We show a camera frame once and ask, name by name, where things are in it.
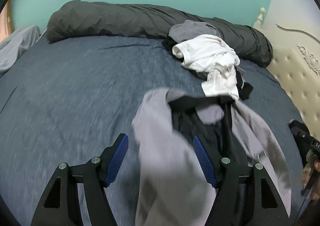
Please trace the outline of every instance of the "wooden bedpost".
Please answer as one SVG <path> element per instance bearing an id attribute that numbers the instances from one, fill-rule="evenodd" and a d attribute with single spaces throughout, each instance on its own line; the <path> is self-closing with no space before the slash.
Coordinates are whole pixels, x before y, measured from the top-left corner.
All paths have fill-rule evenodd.
<path id="1" fill-rule="evenodd" d="M 262 25 L 263 15 L 265 14 L 265 12 L 266 12 L 265 8 L 260 8 L 259 16 L 258 16 L 257 20 L 254 22 L 253 27 L 256 25 L 259 25 L 259 26 Z"/>

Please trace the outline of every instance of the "bedpost finial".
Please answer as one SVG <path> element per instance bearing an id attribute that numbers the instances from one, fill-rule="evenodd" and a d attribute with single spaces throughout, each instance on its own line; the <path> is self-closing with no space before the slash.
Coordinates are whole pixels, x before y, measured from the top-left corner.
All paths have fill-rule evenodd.
<path id="1" fill-rule="evenodd" d="M 257 21 L 256 21 L 258 24 L 262 24 L 263 15 L 265 14 L 265 12 L 266 12 L 265 8 L 260 8 L 260 13 L 259 13 L 259 16 L 258 16 Z"/>

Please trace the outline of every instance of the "upholstered headboard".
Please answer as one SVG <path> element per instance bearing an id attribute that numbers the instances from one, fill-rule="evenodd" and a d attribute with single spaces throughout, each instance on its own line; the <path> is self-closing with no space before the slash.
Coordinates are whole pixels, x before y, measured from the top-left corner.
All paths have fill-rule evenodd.
<path id="1" fill-rule="evenodd" d="M 267 69 L 279 81 L 310 133 L 320 139 L 320 30 L 292 20 L 279 20 L 274 29 L 262 25 L 264 8 L 253 27 L 262 32 L 273 47 L 273 60 Z"/>

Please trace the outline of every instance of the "metal screw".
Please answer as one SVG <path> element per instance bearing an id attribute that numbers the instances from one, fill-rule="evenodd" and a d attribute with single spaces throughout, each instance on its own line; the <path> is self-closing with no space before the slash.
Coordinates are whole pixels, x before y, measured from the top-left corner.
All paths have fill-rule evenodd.
<path id="1" fill-rule="evenodd" d="M 59 168 L 60 169 L 65 169 L 67 167 L 67 164 L 66 163 L 61 163 L 60 165 L 59 165 Z"/>
<path id="2" fill-rule="evenodd" d="M 222 163 L 224 163 L 224 164 L 229 164 L 229 163 L 230 163 L 230 159 L 227 158 L 227 157 L 223 157 L 223 158 L 221 159 L 221 161 L 222 161 Z"/>
<path id="3" fill-rule="evenodd" d="M 260 163 L 256 163 L 255 167 L 256 167 L 256 169 L 261 170 L 263 168 L 263 165 Z"/>
<path id="4" fill-rule="evenodd" d="M 96 164 L 100 162 L 100 158 L 99 157 L 94 157 L 93 159 L 91 159 L 91 162 Z"/>

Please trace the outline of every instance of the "blue bedsheet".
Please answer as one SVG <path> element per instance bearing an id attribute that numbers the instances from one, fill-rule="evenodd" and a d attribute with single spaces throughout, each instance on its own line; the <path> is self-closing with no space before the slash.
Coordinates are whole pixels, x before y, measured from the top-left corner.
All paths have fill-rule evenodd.
<path id="1" fill-rule="evenodd" d="M 264 68 L 241 61 L 254 87 L 250 108 L 268 123 L 292 173 L 293 220 L 301 207 L 302 164 L 287 123 L 298 110 Z M 146 91 L 178 88 L 203 95 L 201 80 L 180 67 L 157 40 L 81 37 L 49 44 L 42 37 L 0 79 L 0 193 L 22 226 L 60 162 L 99 156 L 131 121 Z M 119 226 L 134 225 L 139 191 L 138 146 L 129 150 L 106 193 Z M 84 225 L 90 225 L 80 189 Z"/>

